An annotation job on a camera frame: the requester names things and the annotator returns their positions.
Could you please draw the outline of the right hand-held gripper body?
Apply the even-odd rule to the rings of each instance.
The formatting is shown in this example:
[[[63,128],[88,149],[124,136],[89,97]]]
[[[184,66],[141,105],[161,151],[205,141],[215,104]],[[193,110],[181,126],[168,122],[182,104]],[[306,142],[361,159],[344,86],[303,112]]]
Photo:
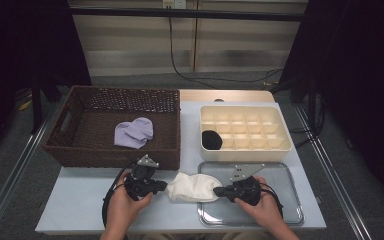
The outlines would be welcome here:
[[[261,171],[265,165],[237,164],[230,177],[233,194],[229,197],[231,202],[239,198],[247,204],[258,204],[260,201],[261,187],[254,178],[254,174]]]

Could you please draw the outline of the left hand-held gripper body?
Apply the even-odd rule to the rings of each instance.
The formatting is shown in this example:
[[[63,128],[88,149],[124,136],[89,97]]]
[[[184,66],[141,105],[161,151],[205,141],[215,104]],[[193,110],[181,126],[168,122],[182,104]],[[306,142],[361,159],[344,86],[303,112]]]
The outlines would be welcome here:
[[[157,187],[154,185],[157,180],[153,180],[152,176],[158,167],[159,164],[148,155],[144,155],[134,164],[130,175],[125,180],[125,187],[131,199],[138,201],[140,197],[152,193],[152,188]]]

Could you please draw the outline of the white sock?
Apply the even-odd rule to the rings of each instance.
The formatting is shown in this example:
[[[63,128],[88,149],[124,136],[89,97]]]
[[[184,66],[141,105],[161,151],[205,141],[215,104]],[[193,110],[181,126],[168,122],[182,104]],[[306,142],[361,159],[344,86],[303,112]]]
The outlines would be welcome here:
[[[167,185],[165,192],[173,201],[213,202],[218,199],[213,189],[221,186],[222,183],[213,176],[180,172]]]

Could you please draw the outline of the cream divided storage box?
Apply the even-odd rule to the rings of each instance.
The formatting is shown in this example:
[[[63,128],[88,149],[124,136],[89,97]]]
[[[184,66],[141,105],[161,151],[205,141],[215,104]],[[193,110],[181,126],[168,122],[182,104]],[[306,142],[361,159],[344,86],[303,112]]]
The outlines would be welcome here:
[[[223,140],[220,150],[202,146],[206,161],[280,162],[292,149],[292,142],[279,108],[267,106],[203,106],[200,130],[216,131]]]

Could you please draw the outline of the clear plastic lid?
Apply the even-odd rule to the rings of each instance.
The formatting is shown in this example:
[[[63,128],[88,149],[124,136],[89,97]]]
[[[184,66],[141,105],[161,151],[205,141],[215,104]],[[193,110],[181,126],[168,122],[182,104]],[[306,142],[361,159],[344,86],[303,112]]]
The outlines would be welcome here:
[[[230,177],[237,164],[261,163],[220,163],[204,162],[198,167],[200,174],[215,177],[222,183],[222,187],[231,186]],[[279,208],[287,224],[300,225],[304,216],[301,203],[295,190],[294,180],[288,167],[283,163],[263,163],[265,167],[255,173],[266,179],[268,190],[275,194],[279,201]],[[198,204],[198,214],[201,222],[207,226],[256,226],[255,221],[245,213],[234,201],[219,197],[216,201]]]

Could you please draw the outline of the black sock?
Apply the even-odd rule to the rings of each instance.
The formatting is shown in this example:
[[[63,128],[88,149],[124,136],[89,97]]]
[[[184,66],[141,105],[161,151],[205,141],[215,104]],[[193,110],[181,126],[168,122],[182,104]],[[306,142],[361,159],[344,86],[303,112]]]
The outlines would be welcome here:
[[[205,130],[201,133],[202,146],[207,150],[220,150],[223,140],[220,135],[213,130]]]

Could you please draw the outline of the brown wicker basket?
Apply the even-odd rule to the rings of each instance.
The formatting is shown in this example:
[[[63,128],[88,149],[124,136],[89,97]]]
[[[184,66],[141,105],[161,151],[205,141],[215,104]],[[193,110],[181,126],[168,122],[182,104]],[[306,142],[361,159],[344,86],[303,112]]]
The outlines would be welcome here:
[[[116,126],[152,121],[154,137],[140,149],[114,144]],[[147,154],[162,170],[180,167],[180,92],[74,86],[43,148],[64,167],[121,168]]]

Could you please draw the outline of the person's right hand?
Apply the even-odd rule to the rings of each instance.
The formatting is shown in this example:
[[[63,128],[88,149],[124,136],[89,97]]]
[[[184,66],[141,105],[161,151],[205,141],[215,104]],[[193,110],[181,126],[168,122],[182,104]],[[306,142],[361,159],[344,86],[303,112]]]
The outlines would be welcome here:
[[[259,182],[260,187],[262,188],[259,203],[253,206],[239,198],[236,198],[235,202],[243,211],[251,216],[258,225],[265,227],[270,232],[274,232],[283,224],[283,218],[279,213],[275,198],[269,193],[265,179],[260,176],[255,176],[255,179]]]

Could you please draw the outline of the person's left hand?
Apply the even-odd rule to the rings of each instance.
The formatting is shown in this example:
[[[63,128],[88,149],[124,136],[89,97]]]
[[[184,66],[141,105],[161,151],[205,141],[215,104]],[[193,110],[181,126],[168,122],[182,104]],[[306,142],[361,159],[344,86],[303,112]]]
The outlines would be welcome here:
[[[106,232],[126,232],[129,226],[137,218],[139,212],[148,206],[153,197],[152,193],[135,201],[129,195],[124,185],[125,178],[129,176],[124,172],[116,185],[116,189],[110,199],[107,211]]]

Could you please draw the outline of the person's right leg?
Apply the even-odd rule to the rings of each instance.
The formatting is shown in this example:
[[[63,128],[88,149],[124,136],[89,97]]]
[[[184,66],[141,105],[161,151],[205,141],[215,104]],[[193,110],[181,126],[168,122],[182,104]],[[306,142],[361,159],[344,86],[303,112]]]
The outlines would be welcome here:
[[[267,240],[268,235],[264,232],[235,232],[226,233],[221,240]]]

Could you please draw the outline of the person's leg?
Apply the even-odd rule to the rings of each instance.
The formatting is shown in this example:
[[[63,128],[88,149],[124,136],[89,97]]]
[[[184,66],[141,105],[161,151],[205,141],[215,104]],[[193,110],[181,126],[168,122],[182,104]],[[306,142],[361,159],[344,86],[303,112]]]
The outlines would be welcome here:
[[[226,233],[221,240],[267,240],[268,235],[264,232],[235,232]]]
[[[196,240],[196,234],[172,234],[172,233],[153,233],[143,234],[137,237],[138,240]]]

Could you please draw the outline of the person's left leg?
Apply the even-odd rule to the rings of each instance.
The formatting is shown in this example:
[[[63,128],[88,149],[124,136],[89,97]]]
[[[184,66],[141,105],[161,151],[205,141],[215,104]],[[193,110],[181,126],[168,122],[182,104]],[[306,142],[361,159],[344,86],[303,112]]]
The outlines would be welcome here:
[[[172,234],[172,233],[153,233],[143,234],[137,237],[138,240],[196,240],[196,234]]]

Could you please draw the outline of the purple sock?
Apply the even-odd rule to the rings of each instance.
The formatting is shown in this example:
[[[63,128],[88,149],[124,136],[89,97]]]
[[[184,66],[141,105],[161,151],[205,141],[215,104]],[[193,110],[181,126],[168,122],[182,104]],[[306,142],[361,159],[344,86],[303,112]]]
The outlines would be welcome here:
[[[145,117],[139,117],[132,122],[121,122],[114,130],[116,146],[140,149],[154,137],[153,123]]]

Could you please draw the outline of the black stand leg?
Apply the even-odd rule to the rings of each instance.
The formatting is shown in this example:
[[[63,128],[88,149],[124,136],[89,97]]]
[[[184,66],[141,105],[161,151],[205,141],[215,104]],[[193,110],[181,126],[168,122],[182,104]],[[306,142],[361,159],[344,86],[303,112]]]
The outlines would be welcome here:
[[[43,114],[42,114],[42,105],[41,105],[41,89],[39,86],[39,81],[36,77],[33,77],[31,80],[31,93],[32,93],[32,104],[33,104],[33,128],[32,133],[35,134],[42,122],[43,122]]]

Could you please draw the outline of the dark curtain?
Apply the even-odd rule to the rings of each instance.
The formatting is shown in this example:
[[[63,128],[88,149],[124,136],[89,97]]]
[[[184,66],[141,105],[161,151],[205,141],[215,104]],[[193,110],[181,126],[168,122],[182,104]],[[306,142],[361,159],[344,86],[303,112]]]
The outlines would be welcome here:
[[[68,0],[0,0],[0,135],[33,77],[50,101],[60,85],[91,84]]]
[[[308,0],[280,82],[315,86],[384,186],[384,0]]]

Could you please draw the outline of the black horizontal bar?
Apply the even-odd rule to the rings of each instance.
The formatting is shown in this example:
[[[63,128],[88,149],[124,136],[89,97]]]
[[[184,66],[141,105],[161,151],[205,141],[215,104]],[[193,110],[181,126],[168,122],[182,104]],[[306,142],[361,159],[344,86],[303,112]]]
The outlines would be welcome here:
[[[303,14],[265,13],[265,12],[237,12],[190,9],[155,9],[155,8],[103,8],[71,6],[73,15],[93,16],[133,16],[133,17],[166,17],[166,18],[195,18],[195,19],[227,19],[227,20],[257,20],[257,21],[285,21],[301,22],[306,16]]]

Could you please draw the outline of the metal floor rail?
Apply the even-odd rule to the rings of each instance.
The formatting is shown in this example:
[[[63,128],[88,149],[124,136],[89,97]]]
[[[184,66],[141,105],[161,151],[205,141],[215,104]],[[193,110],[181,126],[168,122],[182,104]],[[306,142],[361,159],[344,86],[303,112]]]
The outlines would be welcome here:
[[[55,112],[55,104],[46,107],[36,130],[30,109],[16,110],[4,124],[0,135],[0,219]]]
[[[367,229],[367,226],[357,210],[351,197],[346,191],[343,182],[341,181],[335,166],[331,162],[321,140],[310,130],[310,124],[307,113],[302,106],[295,106],[298,118],[304,128],[304,133],[311,142],[312,148],[323,168],[323,171],[335,193],[335,196],[358,240],[372,240],[372,237]]]

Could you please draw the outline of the black stand post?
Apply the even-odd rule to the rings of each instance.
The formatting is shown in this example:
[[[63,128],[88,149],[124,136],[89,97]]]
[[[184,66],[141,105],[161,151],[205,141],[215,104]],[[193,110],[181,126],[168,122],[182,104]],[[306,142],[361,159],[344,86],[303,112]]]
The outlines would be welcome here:
[[[314,77],[310,79],[308,94],[308,123],[310,130],[314,133],[316,130],[316,83]]]

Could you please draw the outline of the white wall socket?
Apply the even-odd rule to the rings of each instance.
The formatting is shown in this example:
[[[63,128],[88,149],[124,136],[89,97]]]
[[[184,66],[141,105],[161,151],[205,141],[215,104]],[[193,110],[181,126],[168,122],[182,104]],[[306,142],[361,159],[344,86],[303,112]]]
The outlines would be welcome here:
[[[186,0],[163,0],[162,6],[164,9],[186,9]]]

